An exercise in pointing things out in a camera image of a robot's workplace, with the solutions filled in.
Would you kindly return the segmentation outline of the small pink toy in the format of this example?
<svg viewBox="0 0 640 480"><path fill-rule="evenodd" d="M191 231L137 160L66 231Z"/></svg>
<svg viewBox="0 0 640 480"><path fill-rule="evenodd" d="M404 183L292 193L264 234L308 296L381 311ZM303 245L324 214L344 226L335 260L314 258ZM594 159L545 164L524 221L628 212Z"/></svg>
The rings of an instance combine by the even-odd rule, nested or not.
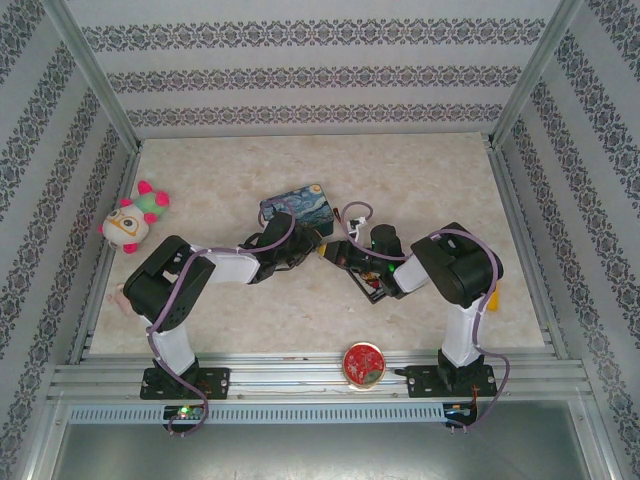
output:
<svg viewBox="0 0 640 480"><path fill-rule="evenodd" d="M123 283L117 284L114 287L113 292L107 295L107 301L110 304L117 305L120 311L125 316L128 316L132 313L132 306L130 301L124 295L123 290L124 290L124 284Z"/></svg>

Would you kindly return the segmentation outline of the black flat box with print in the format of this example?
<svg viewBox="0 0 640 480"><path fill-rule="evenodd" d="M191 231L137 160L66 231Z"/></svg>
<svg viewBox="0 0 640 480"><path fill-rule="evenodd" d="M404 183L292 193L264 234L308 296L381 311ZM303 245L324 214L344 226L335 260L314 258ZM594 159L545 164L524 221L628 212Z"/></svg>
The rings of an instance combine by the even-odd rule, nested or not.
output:
<svg viewBox="0 0 640 480"><path fill-rule="evenodd" d="M378 273L356 270L348 270L347 273L371 304L376 304L386 296Z"/></svg>

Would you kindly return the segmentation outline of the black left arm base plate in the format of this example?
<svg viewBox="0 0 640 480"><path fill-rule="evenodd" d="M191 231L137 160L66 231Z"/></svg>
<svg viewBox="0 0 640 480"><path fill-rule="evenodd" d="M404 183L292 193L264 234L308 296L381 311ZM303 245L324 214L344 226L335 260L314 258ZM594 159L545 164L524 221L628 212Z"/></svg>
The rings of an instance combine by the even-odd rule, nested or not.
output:
<svg viewBox="0 0 640 480"><path fill-rule="evenodd" d="M228 368L207 368L193 365L181 378L202 392L208 400L226 400L230 385ZM140 388L142 400L198 399L198 395L171 377L159 366L144 371Z"/></svg>

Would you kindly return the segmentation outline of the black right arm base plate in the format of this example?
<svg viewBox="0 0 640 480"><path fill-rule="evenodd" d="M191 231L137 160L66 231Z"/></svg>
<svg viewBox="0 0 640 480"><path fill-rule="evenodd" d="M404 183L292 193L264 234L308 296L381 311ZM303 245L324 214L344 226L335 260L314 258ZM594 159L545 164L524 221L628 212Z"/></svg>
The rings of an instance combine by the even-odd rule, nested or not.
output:
<svg viewBox="0 0 640 480"><path fill-rule="evenodd" d="M457 384L452 390L439 377L434 365L407 366L397 369L395 373L406 377L410 398L471 397L473 387L476 387L479 397L493 397L497 393L497 383L490 365L482 366L479 373L474 374L470 380Z"/></svg>

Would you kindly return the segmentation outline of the white plush toy with glasses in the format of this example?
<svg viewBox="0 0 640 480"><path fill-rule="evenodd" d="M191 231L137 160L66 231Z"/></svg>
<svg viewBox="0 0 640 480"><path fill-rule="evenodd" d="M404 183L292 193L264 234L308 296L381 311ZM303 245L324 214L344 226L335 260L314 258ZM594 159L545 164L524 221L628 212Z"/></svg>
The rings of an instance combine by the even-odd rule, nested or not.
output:
<svg viewBox="0 0 640 480"><path fill-rule="evenodd" d="M140 180L135 198L122 198L102 222L98 231L109 245L125 254L135 253L148 236L152 225L168 209L171 199L167 192L155 189Z"/></svg>

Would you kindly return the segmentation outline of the circuit board with green light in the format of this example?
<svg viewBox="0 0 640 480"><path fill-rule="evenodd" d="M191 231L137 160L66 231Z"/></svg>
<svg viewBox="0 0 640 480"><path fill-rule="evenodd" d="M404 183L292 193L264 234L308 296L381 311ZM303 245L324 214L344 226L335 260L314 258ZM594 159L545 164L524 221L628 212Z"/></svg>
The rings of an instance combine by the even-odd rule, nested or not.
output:
<svg viewBox="0 0 640 480"><path fill-rule="evenodd" d="M166 406L163 419L179 421L199 421L204 415L204 409L200 405Z"/></svg>

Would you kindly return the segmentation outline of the aluminium mounting rail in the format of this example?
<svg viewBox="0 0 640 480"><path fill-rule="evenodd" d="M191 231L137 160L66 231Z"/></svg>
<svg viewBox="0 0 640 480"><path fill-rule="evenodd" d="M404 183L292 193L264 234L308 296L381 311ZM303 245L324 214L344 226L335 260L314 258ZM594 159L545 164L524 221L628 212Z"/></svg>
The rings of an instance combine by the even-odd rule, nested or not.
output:
<svg viewBox="0 0 640 480"><path fill-rule="evenodd" d="M559 358L553 349L526 349L506 353L511 367L497 359L487 362L498 380L506 383L505 401L566 400L592 393L592 385L580 360ZM303 354L204 354L204 367L226 367L230 373L229 400L237 402L346 403L405 399L407 380L395 373L409 365L433 364L429 350L393 351L386 356L387 369L374 388L351 388L342 373L339 353ZM141 356L90 355L77 365L55 367L46 398L66 403L133 403L139 399L150 359Z"/></svg>

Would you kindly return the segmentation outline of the red round tin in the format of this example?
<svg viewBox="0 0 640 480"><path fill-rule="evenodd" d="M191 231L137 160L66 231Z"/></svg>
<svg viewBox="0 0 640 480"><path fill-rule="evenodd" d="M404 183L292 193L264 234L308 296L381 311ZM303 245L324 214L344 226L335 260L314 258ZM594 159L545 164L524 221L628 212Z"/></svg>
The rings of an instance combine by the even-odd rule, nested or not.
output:
<svg viewBox="0 0 640 480"><path fill-rule="evenodd" d="M344 353L342 373L348 385L359 391L377 386L386 372L386 359L382 351L367 342L351 345Z"/></svg>

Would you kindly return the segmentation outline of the aluminium frame post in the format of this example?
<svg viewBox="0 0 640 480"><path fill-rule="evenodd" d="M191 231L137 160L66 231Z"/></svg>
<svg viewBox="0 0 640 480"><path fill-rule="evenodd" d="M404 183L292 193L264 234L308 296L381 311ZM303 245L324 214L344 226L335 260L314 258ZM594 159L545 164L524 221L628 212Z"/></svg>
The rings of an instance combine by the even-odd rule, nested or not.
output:
<svg viewBox="0 0 640 480"><path fill-rule="evenodd" d="M130 152L137 151L141 141L66 1L40 1L120 139Z"/></svg>
<svg viewBox="0 0 640 480"><path fill-rule="evenodd" d="M530 93L539 82L539 78L552 58L553 52L571 25L583 1L559 0L554 14L551 16L539 43L523 69L494 129L488 135L487 142L492 149L497 149L504 143L518 115L528 101Z"/></svg>

